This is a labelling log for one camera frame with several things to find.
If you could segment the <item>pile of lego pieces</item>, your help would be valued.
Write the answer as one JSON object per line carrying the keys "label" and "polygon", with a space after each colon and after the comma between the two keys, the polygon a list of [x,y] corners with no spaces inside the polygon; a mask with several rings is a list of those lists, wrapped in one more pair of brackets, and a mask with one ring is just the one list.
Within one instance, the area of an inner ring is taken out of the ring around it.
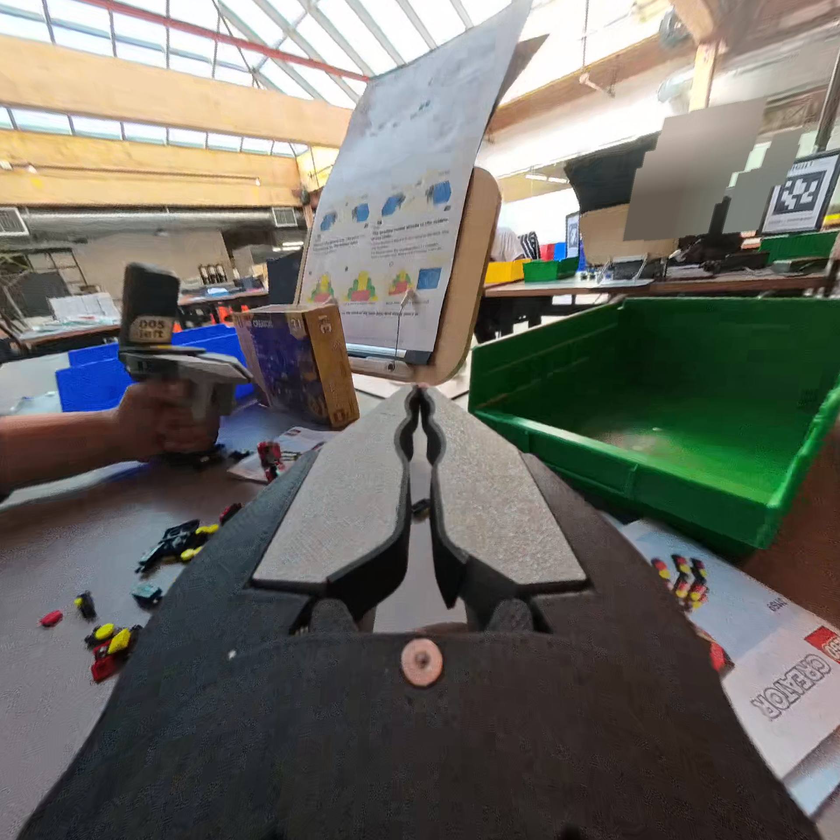
{"label": "pile of lego pieces", "polygon": [[[164,599],[163,588],[154,582],[160,567],[192,562],[207,542],[243,508],[243,503],[235,502],[211,523],[202,524],[192,519],[164,530],[134,570],[139,580],[132,588],[131,596],[137,606],[147,612],[158,606]],[[101,684],[119,672],[137,648],[143,629],[141,624],[99,623],[93,626],[83,643],[91,654],[91,678],[95,684]]]}

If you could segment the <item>person's left forearm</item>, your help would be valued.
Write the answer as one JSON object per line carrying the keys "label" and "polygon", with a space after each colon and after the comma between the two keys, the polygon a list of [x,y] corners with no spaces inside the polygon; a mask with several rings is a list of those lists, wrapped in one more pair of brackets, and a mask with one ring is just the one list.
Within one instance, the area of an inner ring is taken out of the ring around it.
{"label": "person's left forearm", "polygon": [[131,460],[114,410],[3,416],[1,494]]}

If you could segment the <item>person's left hand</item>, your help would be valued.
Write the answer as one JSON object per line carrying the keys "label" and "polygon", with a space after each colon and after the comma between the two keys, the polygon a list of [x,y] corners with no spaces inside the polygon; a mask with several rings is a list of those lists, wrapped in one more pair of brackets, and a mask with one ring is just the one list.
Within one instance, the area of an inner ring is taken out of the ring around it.
{"label": "person's left hand", "polygon": [[161,455],[194,455],[217,443],[219,420],[209,409],[195,418],[191,385],[147,381],[131,385],[108,413],[112,463],[147,461]]}

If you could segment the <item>small marker tag card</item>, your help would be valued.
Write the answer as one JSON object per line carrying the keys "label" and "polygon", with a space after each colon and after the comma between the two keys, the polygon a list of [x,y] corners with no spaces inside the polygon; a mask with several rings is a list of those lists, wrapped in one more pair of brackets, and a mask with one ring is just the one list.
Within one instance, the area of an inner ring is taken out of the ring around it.
{"label": "small marker tag card", "polygon": [[810,154],[793,163],[770,194],[759,235],[815,233],[822,228],[839,173],[839,149]]}

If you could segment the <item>background workbench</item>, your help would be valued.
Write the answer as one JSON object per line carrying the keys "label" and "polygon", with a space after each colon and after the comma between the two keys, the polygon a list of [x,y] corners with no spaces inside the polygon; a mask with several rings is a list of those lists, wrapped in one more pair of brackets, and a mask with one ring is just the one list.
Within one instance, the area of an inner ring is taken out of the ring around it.
{"label": "background workbench", "polygon": [[527,329],[625,298],[770,298],[829,296],[838,279],[825,270],[776,274],[769,269],[701,276],[696,270],[657,280],[596,283],[586,280],[513,281],[486,286],[479,302],[477,341],[507,337]]}

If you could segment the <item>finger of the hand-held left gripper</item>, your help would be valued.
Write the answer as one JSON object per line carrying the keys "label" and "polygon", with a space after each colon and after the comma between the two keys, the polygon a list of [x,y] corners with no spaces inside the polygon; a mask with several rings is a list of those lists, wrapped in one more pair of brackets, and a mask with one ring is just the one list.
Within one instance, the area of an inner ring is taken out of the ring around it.
{"label": "finger of the hand-held left gripper", "polygon": [[172,375],[176,380],[195,385],[233,387],[253,382],[253,375],[248,368],[229,354],[184,350],[170,351],[164,354],[164,358],[172,367]]}

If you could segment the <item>purple lego set box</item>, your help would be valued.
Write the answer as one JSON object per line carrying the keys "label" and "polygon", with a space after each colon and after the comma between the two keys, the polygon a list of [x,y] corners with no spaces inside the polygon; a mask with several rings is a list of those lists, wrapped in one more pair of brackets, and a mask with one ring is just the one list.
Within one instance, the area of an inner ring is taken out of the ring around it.
{"label": "purple lego set box", "polygon": [[340,310],[323,303],[269,305],[233,316],[259,401],[333,430],[360,418]]}

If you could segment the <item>blue plastic bin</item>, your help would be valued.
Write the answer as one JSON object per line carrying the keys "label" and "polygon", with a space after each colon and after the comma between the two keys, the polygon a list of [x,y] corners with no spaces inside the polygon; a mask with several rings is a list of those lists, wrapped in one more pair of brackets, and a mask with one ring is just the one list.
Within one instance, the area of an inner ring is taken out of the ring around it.
{"label": "blue plastic bin", "polygon": [[[172,343],[230,355],[246,363],[236,330],[224,323],[175,332]],[[132,380],[119,361],[118,351],[116,343],[108,343],[68,353],[69,366],[56,372],[62,412],[105,411],[120,403]]]}

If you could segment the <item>printed instruction sheet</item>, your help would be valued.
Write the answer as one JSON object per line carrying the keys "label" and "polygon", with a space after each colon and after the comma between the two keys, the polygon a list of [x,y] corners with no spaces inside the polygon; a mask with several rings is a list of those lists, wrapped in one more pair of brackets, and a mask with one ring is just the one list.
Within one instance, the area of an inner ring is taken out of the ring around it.
{"label": "printed instruction sheet", "polygon": [[301,279],[302,302],[338,305],[350,356],[430,360],[476,156],[531,6],[510,2],[367,83]]}

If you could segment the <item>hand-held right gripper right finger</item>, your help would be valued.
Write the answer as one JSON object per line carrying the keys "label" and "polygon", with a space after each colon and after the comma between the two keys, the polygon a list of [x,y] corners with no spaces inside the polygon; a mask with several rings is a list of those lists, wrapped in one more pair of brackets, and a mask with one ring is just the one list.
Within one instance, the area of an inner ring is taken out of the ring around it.
{"label": "hand-held right gripper right finger", "polygon": [[498,605],[579,592],[589,581],[512,443],[437,388],[420,388],[427,438],[430,529],[438,587],[478,627]]}

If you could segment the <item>open spider instruction booklet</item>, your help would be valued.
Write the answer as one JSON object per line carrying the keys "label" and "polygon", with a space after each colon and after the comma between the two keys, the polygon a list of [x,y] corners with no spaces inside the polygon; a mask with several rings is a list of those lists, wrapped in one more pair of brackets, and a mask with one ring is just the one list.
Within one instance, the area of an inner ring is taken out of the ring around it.
{"label": "open spider instruction booklet", "polygon": [[[283,454],[283,466],[285,470],[278,477],[294,466],[306,453],[319,449],[330,439],[336,436],[336,432],[329,430],[316,430],[306,427],[292,427],[285,433],[276,437],[265,438],[264,440],[275,440],[281,447]],[[233,464],[227,468],[227,473],[239,480],[248,480],[260,484],[266,484],[257,455],[257,445],[247,449],[242,455],[231,453]]]}

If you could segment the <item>closed instruction booklet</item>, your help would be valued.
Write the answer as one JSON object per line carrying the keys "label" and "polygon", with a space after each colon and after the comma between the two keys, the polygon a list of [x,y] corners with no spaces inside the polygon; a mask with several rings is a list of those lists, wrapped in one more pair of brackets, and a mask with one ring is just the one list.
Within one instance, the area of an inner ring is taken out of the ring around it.
{"label": "closed instruction booklet", "polygon": [[619,532],[709,643],[743,729],[808,816],[838,790],[838,629],[659,523]]}

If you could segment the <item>green plastic bin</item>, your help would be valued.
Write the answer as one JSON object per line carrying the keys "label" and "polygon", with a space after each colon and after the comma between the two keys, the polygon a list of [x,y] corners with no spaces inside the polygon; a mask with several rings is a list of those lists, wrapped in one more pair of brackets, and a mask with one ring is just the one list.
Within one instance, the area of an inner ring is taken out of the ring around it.
{"label": "green plastic bin", "polygon": [[485,343],[469,411],[580,491],[767,550],[839,406],[839,304],[629,297]]}

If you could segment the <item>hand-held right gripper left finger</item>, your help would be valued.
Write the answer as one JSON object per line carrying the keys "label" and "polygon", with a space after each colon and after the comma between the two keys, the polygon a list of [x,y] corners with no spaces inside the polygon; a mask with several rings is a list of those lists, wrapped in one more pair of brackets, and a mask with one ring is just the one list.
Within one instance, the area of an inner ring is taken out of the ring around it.
{"label": "hand-held right gripper left finger", "polygon": [[403,581],[418,388],[407,385],[315,454],[254,573],[261,589],[341,601],[364,619]]}

